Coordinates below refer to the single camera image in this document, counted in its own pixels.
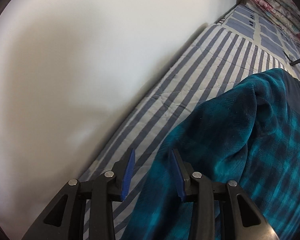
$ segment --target bed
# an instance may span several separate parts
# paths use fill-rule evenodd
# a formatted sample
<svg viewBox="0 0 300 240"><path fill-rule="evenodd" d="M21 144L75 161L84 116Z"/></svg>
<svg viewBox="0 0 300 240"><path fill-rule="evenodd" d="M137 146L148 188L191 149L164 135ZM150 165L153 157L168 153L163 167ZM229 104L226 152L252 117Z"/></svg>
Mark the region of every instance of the bed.
<svg viewBox="0 0 300 240"><path fill-rule="evenodd" d="M110 170L128 147L136 150L130 191L113 203L116 239L120 239L146 174L165 136L200 103L231 89L253 73L282 68L300 80L300 48L276 26L243 4L208 26L125 119L80 181ZM90 201L84 236L89 238Z"/></svg>

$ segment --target blue gripper pad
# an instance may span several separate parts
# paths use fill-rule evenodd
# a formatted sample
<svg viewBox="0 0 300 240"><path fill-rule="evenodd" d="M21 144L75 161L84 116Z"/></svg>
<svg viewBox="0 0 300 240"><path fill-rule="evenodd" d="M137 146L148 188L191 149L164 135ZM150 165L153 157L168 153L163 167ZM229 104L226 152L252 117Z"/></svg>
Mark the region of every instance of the blue gripper pad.
<svg viewBox="0 0 300 240"><path fill-rule="evenodd" d="M169 163L178 196L181 198L181 201L184 202L186 200L185 181L173 150L169 152Z"/></svg>
<svg viewBox="0 0 300 240"><path fill-rule="evenodd" d="M136 152L135 152L134 149L132 149L131 153L130 153L129 160L128 160L128 164L127 164L127 167L126 167L126 170L124 172L123 179L122 179L122 188L121 188L122 190L121 190L121 195L120 195L120 200L121 201L124 201L126 196L129 193L130 182L131 182L131 179L132 179L135 160L136 160Z"/></svg>

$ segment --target plaid fleece blanket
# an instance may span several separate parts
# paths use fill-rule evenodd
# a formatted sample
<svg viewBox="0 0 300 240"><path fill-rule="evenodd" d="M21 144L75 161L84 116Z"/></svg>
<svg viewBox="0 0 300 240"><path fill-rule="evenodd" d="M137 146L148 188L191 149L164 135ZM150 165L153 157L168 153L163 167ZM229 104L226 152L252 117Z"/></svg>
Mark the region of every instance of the plaid fleece blanket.
<svg viewBox="0 0 300 240"><path fill-rule="evenodd" d="M122 240L188 239L192 203L180 201L171 177L173 147L213 181L238 181L280 240L292 239L300 228L300 82L284 70L247 77L172 130Z"/></svg>

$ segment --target striped mattress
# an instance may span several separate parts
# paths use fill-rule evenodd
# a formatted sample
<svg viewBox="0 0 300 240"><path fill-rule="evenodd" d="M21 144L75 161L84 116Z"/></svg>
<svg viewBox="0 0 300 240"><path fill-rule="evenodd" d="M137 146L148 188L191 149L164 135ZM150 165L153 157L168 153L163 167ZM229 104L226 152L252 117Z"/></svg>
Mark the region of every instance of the striped mattress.
<svg viewBox="0 0 300 240"><path fill-rule="evenodd" d="M113 203L116 239L119 240L141 192L145 176L165 136L202 102L231 89L253 73L282 68L295 71L274 54L224 26L207 27L161 81L143 98L112 136L80 181L110 170L128 147L136 150L130 191L122 203ZM84 236L89 238L90 201L87 201Z"/></svg>

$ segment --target dark blue blanket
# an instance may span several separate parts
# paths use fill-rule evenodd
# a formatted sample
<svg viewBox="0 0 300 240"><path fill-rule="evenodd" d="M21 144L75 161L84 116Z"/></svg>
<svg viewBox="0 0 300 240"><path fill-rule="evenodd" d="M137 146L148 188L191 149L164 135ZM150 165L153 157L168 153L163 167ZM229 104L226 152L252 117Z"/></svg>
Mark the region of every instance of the dark blue blanket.
<svg viewBox="0 0 300 240"><path fill-rule="evenodd" d="M249 76L166 137L122 240L188 239L192 204L171 178L173 147L213 181L237 180L281 240L300 228L300 82L284 70Z"/></svg>

